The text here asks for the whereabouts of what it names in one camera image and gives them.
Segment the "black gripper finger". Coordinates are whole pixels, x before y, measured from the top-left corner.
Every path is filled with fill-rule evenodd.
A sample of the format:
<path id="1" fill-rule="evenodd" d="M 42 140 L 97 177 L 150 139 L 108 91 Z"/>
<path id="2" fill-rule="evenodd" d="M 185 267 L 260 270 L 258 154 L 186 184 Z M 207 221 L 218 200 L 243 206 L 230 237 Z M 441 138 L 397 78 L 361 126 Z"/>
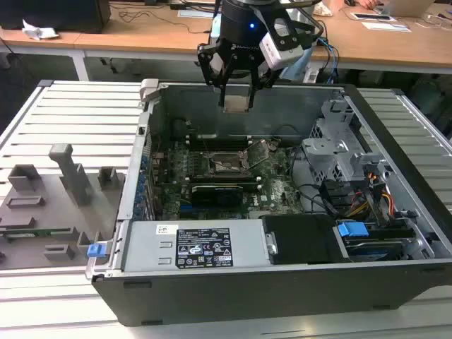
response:
<path id="1" fill-rule="evenodd" d="M 249 55 L 248 67 L 251 76 L 251 85 L 249 86 L 247 108 L 252 109 L 256 93 L 263 88 L 272 88 L 275 81 L 280 76 L 279 70 L 267 69 L 262 76 L 259 75 L 258 67 L 263 63 L 263 56 L 256 53 Z"/>
<path id="2" fill-rule="evenodd" d="M 237 65 L 237 54 L 232 51 L 232 47 L 231 42 L 200 44 L 197 47 L 198 62 L 206 84 L 220 89 L 220 107 L 225 105 L 226 86 Z M 218 55 L 222 62 L 219 71 L 215 71 L 211 66 L 215 55 Z"/>

